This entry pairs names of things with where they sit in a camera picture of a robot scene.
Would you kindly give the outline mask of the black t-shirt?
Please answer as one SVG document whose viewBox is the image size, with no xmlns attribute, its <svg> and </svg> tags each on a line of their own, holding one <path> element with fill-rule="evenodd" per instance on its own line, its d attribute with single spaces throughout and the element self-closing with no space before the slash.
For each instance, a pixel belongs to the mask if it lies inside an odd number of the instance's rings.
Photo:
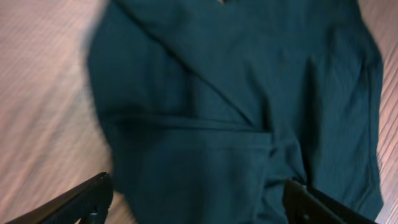
<svg viewBox="0 0 398 224">
<path fill-rule="evenodd" d="M 286 223 L 291 178 L 375 219 L 382 69 L 348 0 L 109 1 L 88 53 L 138 223 Z"/>
</svg>

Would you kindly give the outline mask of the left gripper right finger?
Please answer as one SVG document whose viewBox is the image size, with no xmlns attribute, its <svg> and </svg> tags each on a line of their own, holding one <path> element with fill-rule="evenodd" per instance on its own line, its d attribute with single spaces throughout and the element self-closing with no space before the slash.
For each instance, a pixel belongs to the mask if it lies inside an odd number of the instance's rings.
<svg viewBox="0 0 398 224">
<path fill-rule="evenodd" d="M 295 179 L 285 181 L 283 206 L 289 224 L 376 224 Z"/>
</svg>

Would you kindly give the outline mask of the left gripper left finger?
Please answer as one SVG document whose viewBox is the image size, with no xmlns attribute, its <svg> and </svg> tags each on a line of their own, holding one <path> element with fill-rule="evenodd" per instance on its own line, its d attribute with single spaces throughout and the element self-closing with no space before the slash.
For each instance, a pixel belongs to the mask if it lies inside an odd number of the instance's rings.
<svg viewBox="0 0 398 224">
<path fill-rule="evenodd" d="M 7 224 L 104 224 L 112 201 L 110 175 L 101 172 Z"/>
</svg>

